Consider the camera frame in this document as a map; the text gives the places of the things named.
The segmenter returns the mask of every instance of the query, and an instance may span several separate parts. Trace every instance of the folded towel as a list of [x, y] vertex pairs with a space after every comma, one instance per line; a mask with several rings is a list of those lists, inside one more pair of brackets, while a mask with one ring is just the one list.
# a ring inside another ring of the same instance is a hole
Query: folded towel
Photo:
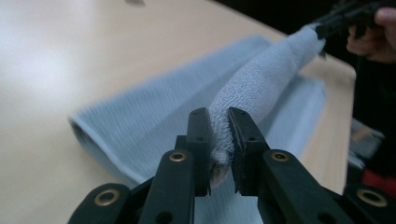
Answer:
[[[162, 154], [174, 148], [177, 135], [186, 134], [189, 113], [210, 109], [230, 78], [270, 46], [260, 36], [248, 37], [93, 105], [72, 116], [75, 135], [120, 182], [133, 188], [154, 176]], [[325, 103], [324, 85], [292, 74], [285, 86], [258, 126], [271, 148], [298, 157]], [[233, 194], [229, 175], [212, 196], [196, 199], [195, 223], [262, 223], [256, 204], [254, 198]]]

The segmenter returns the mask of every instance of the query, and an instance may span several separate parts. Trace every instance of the black plastic part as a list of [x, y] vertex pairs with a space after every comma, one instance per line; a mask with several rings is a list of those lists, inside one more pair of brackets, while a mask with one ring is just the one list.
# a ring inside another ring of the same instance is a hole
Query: black plastic part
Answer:
[[195, 196], [210, 194], [209, 157], [210, 118], [206, 108], [190, 112], [186, 149], [194, 155]]
[[342, 204], [356, 223], [394, 223], [396, 200], [380, 189], [353, 184], [344, 189]]
[[355, 38], [365, 34], [366, 27], [374, 26], [374, 14], [380, 7], [396, 7], [394, 0], [369, 1], [364, 4], [361, 1], [346, 1], [314, 22], [319, 23], [316, 27], [318, 39], [328, 38], [338, 34], [348, 27], [358, 27]]
[[122, 223], [129, 189], [121, 184], [105, 184], [92, 190], [70, 217], [69, 224]]
[[121, 216], [121, 223], [136, 224], [139, 221], [143, 206], [149, 194], [153, 178], [140, 184], [129, 193], [128, 203], [125, 204], [125, 212]]
[[166, 152], [148, 192], [139, 224], [193, 223], [194, 157], [185, 149]]
[[263, 189], [265, 191], [260, 192], [260, 197], [265, 200], [265, 194], [272, 194], [286, 223], [353, 223], [289, 152], [267, 150], [262, 156], [262, 177], [270, 191]]
[[249, 113], [229, 108], [230, 129], [233, 134], [233, 182], [235, 192], [243, 196], [258, 196], [262, 153], [269, 150], [262, 133]]

